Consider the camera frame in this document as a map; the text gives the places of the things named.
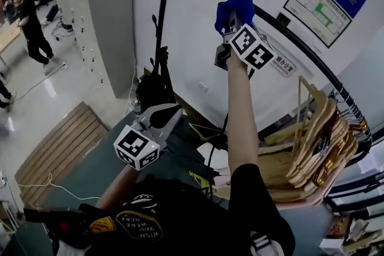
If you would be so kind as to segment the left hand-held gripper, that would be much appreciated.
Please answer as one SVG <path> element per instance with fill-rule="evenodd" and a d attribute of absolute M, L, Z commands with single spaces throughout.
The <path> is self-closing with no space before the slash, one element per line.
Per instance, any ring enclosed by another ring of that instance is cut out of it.
<path fill-rule="evenodd" d="M 179 104 L 159 104 L 126 125 L 113 147 L 119 159 L 135 170 L 142 170 L 159 159 L 166 140 L 182 117 Z"/>

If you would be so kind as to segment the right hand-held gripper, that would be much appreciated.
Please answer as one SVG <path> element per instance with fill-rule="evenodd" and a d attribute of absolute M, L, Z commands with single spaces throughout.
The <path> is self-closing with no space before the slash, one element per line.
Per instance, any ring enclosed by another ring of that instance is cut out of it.
<path fill-rule="evenodd" d="M 265 43 L 251 26 L 242 25 L 236 11 L 230 14 L 229 28 L 230 32 L 223 35 L 223 43 L 217 47 L 215 55 L 217 67 L 226 70 L 226 61 L 232 53 L 255 70 L 261 70 L 276 57 L 272 47 Z"/>

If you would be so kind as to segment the blue cloth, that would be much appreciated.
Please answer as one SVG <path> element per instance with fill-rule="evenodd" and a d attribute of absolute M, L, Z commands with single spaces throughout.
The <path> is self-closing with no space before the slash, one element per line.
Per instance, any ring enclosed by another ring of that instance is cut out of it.
<path fill-rule="evenodd" d="M 237 13 L 242 24 L 252 25 L 255 15 L 253 0 L 227 0 L 226 2 L 219 2 L 214 27 L 220 35 L 229 33 L 229 20 L 233 11 Z"/>

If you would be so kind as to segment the black arched clothes rack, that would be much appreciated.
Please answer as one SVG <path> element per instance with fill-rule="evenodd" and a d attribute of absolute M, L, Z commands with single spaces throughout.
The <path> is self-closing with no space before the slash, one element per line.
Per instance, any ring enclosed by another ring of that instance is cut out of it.
<path fill-rule="evenodd" d="M 158 71 L 159 68 L 158 56 L 160 55 L 161 49 L 166 4 L 167 0 L 160 0 L 157 39 L 155 45 L 155 71 Z M 290 42 L 292 42 L 323 73 L 323 75 L 329 80 L 329 82 L 332 83 L 338 94 L 340 94 L 340 96 L 344 99 L 344 102 L 347 104 L 350 111 L 359 123 L 358 128 L 362 128 L 362 132 L 365 134 L 365 139 L 359 143 L 358 152 L 346 164 L 346 166 L 350 167 L 351 165 L 354 165 L 360 160 L 364 159 L 368 155 L 372 147 L 373 137 L 366 118 L 360 111 L 357 103 L 355 103 L 355 100 L 347 91 L 346 87 L 339 81 L 337 76 L 329 69 L 329 67 L 323 62 L 323 60 L 321 60 L 321 58 L 317 54 L 315 54 L 315 52 L 312 51 L 312 49 L 310 49 L 309 46 L 304 41 L 302 41 L 296 34 L 294 34 L 290 29 L 288 29 L 276 18 L 272 17 L 269 13 L 267 13 L 260 7 L 255 5 L 254 10 L 256 16 L 260 17 L 266 23 L 270 24 L 278 32 L 284 35 Z"/>

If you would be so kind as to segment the person's left forearm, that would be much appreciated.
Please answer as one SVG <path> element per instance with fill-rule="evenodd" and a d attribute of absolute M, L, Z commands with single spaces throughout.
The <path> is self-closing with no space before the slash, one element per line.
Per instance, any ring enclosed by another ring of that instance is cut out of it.
<path fill-rule="evenodd" d="M 114 210 L 121 206 L 133 189 L 139 174 L 140 171 L 126 165 L 98 199 L 95 207 L 103 210 Z"/>

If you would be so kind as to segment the person's right forearm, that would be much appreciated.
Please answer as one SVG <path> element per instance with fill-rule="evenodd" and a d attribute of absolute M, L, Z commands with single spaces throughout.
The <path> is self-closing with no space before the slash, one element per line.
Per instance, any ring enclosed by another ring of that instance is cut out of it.
<path fill-rule="evenodd" d="M 233 173 L 244 164 L 257 164 L 259 139 L 253 113 L 247 67 L 234 53 L 226 62 L 228 74 L 228 163 Z"/>

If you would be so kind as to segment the bunch of wooden hangers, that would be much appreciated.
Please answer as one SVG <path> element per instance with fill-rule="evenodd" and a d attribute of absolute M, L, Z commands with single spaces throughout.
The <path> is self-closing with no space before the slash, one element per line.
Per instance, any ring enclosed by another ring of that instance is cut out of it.
<path fill-rule="evenodd" d="M 313 103 L 314 111 L 311 116 L 297 115 L 294 124 L 265 137 L 259 168 L 267 189 L 309 192 L 330 176 L 338 177 L 358 151 L 358 121 L 349 123 L 335 99 L 304 77 L 298 80 L 308 92 L 304 110 Z"/>

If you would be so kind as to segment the white paper sheet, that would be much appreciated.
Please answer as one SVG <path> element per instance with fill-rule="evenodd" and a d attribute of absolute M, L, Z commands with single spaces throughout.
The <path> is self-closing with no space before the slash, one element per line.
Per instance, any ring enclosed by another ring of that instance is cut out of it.
<path fill-rule="evenodd" d="M 212 151 L 213 145 L 210 143 L 204 143 L 197 148 L 198 153 L 203 156 L 206 166 L 209 166 L 215 171 L 223 171 L 229 169 L 228 153 L 224 149 L 215 148 Z"/>

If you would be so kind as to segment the yellow black tool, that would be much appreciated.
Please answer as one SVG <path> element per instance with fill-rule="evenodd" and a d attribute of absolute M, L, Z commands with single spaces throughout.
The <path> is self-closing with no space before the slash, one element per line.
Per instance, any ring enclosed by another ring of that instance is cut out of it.
<path fill-rule="evenodd" d="M 188 174 L 197 182 L 197 184 L 202 189 L 209 188 L 210 184 L 209 184 L 208 180 L 204 179 L 203 177 L 201 177 L 200 175 L 198 175 L 192 171 L 189 171 Z"/>

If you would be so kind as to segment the framed floor plan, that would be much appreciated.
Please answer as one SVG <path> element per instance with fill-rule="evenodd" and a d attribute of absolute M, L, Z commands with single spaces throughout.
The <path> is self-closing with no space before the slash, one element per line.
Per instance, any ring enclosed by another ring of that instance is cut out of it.
<path fill-rule="evenodd" d="M 331 47 L 352 22 L 334 0 L 287 0 L 284 9 Z"/>

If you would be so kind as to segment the black waist bag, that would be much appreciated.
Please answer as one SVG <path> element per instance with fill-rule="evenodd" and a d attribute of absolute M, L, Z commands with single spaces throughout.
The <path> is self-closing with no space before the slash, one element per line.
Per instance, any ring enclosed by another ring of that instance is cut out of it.
<path fill-rule="evenodd" d="M 28 222 L 44 224 L 54 239 L 85 249 L 92 244 L 89 230 L 93 207 L 81 204 L 78 209 L 70 207 L 24 207 L 24 217 Z"/>

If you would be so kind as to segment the person's white trousers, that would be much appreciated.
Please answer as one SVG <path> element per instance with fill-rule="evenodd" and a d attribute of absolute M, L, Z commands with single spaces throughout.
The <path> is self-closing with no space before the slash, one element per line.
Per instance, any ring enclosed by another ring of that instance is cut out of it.
<path fill-rule="evenodd" d="M 92 246 L 89 245 L 86 248 L 75 248 L 62 240 L 53 244 L 54 256 L 86 256 L 86 253 Z"/>

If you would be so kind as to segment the white paper card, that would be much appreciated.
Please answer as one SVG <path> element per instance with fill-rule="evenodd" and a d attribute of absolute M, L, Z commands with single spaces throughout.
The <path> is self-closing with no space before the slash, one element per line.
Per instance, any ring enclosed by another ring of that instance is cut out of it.
<path fill-rule="evenodd" d="M 358 162 L 362 174 L 371 171 L 384 171 L 384 150 L 371 150 L 367 156 Z"/>

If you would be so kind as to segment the brown snack box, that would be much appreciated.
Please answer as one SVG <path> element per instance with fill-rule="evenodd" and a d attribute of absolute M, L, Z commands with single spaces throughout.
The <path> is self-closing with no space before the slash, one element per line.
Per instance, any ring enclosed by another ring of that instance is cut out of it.
<path fill-rule="evenodd" d="M 326 235 L 327 239 L 344 239 L 352 223 L 350 215 L 335 215 Z"/>

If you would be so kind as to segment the black metal shelf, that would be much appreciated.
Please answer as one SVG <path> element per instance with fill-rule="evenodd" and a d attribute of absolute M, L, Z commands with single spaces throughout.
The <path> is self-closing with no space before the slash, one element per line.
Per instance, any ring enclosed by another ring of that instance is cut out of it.
<path fill-rule="evenodd" d="M 384 150 L 384 138 L 377 141 L 371 150 Z M 325 202 L 337 214 L 361 212 L 369 217 L 384 215 L 384 171 L 362 174 L 358 162 L 346 167 Z"/>

